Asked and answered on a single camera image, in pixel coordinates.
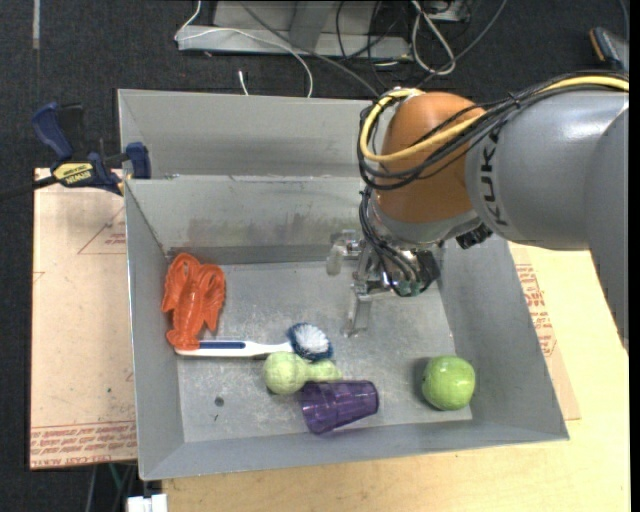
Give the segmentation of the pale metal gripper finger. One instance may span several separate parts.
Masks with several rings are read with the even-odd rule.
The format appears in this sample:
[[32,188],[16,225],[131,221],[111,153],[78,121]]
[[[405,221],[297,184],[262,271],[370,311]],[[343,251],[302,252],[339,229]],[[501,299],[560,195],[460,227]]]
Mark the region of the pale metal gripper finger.
[[356,230],[343,230],[331,237],[331,248],[326,258],[326,273],[329,276],[340,274],[345,259],[356,260],[361,255],[360,233]]
[[373,297],[370,294],[352,294],[342,327],[345,337],[357,336],[368,329],[372,304]]

